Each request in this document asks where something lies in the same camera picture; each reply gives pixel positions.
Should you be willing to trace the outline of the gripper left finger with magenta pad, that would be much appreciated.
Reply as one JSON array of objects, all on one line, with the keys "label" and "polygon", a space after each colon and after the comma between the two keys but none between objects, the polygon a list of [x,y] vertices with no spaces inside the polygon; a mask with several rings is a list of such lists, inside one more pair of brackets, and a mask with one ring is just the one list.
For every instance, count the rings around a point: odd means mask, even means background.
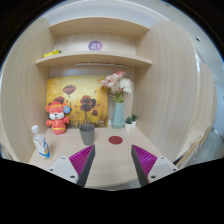
[{"label": "gripper left finger with magenta pad", "polygon": [[95,146],[88,146],[70,157],[60,157],[49,172],[84,187],[95,157]]}]

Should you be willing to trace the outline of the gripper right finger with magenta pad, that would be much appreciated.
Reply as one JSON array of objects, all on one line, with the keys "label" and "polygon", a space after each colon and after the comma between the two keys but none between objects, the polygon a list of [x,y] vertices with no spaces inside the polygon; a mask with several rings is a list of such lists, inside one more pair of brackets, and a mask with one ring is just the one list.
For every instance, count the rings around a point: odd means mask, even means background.
[{"label": "gripper right finger with magenta pad", "polygon": [[165,156],[157,157],[136,145],[132,145],[131,147],[131,156],[141,187],[178,170],[178,168]]}]

